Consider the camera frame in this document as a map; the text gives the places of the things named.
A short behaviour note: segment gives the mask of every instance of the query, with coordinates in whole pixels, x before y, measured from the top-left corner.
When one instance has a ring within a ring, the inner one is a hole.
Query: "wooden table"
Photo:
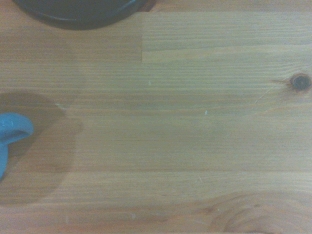
[[[256,2],[69,31],[0,0],[1,113],[35,126],[0,233],[311,231],[312,94],[272,80],[312,74],[312,3]]]

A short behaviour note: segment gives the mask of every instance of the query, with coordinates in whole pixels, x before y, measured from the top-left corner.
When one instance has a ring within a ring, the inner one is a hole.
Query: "blue object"
[[[0,178],[8,161],[8,144],[30,136],[34,126],[29,118],[17,113],[0,115]]]

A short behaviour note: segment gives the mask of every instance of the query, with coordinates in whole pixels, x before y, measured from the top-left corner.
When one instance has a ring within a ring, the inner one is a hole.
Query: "wooden surface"
[[[312,73],[312,4],[218,2],[68,31],[0,0],[0,110],[35,126],[0,233],[312,230],[312,94],[272,82]]]

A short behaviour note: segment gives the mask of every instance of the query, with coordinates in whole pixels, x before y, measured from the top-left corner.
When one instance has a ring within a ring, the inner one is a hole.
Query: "black lid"
[[[121,20],[147,0],[12,0],[46,23],[71,29],[91,29]]]

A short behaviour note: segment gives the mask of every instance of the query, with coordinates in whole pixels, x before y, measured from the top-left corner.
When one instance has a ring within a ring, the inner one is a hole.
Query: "white speck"
[[[130,214],[131,214],[132,220],[134,220],[134,219],[136,218],[136,214],[135,214],[135,213],[132,213],[132,212],[130,212]]]
[[[55,103],[55,105],[61,109],[65,109],[61,104]]]
[[[202,221],[199,221],[199,220],[191,220],[191,221],[194,221],[195,223],[200,223],[200,224],[205,224],[205,225],[208,225],[208,223],[205,223],[205,222],[202,222]]]

